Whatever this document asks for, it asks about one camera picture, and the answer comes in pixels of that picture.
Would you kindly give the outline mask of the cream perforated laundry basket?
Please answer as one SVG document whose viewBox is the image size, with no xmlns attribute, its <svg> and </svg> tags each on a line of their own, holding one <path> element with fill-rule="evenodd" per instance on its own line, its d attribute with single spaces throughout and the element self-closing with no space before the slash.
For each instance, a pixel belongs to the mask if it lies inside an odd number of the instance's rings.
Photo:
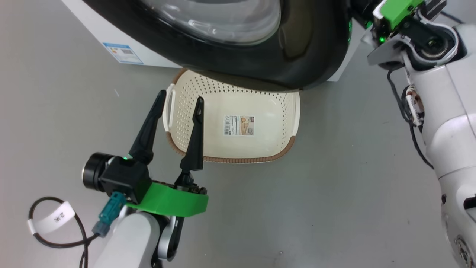
<svg viewBox="0 0 476 268">
<path fill-rule="evenodd" d="M 185 156 L 197 98 L 205 102 L 204 161 L 264 163 L 293 146 L 300 121 L 299 92 L 260 92 L 207 78 L 183 68 L 167 89 L 162 115 L 172 149 Z M 225 115 L 255 117 L 254 136 L 225 136 Z"/>
</svg>

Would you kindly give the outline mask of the paper label sticker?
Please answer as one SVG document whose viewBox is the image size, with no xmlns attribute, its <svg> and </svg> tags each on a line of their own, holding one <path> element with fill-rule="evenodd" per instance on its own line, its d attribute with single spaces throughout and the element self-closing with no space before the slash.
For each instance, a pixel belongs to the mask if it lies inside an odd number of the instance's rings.
<svg viewBox="0 0 476 268">
<path fill-rule="evenodd" d="M 255 117 L 249 115 L 225 115 L 223 130 L 225 136 L 254 136 Z"/>
</svg>

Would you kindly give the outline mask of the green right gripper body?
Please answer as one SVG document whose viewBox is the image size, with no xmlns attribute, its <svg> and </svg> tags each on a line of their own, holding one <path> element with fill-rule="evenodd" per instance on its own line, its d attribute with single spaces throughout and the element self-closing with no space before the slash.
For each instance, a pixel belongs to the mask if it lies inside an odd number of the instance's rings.
<svg viewBox="0 0 476 268">
<path fill-rule="evenodd" d="M 409 18 L 422 24 L 435 20 L 447 0 L 376 0 L 372 7 L 372 40 L 376 46 L 396 36 Z"/>
</svg>

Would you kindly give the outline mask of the blue energy label sticker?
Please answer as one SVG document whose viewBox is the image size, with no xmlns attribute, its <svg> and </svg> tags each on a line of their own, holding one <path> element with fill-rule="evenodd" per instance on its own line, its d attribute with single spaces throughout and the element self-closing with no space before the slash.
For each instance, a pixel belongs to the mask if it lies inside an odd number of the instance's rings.
<svg viewBox="0 0 476 268">
<path fill-rule="evenodd" d="M 143 65 L 143 61 L 128 45 L 102 43 L 120 63 Z"/>
</svg>

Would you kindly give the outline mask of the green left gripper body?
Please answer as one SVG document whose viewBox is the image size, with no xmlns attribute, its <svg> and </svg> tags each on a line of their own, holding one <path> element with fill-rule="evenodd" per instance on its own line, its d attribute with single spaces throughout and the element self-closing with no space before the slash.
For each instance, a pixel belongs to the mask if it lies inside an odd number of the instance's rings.
<svg viewBox="0 0 476 268">
<path fill-rule="evenodd" d="M 146 175 L 126 176 L 127 196 L 131 198 L 128 207 L 154 215 L 192 217 L 206 211 L 209 196 L 205 188 L 198 193 L 169 187 L 152 182 Z"/>
</svg>

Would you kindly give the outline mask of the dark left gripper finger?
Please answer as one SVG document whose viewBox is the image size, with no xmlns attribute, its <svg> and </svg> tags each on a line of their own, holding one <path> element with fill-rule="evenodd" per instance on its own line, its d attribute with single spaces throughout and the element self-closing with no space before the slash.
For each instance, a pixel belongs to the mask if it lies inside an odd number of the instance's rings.
<svg viewBox="0 0 476 268">
<path fill-rule="evenodd" d="M 205 102 L 198 97 L 192 116 L 193 129 L 185 156 L 180 163 L 181 174 L 175 181 L 176 186 L 194 185 L 192 172 L 203 170 L 204 151 L 204 108 Z"/>
<path fill-rule="evenodd" d="M 153 160 L 153 145 L 157 124 L 162 117 L 166 96 L 166 90 L 159 92 L 129 151 L 129 156 L 131 156 L 132 159 L 144 163 L 145 165 L 149 165 Z"/>
</svg>

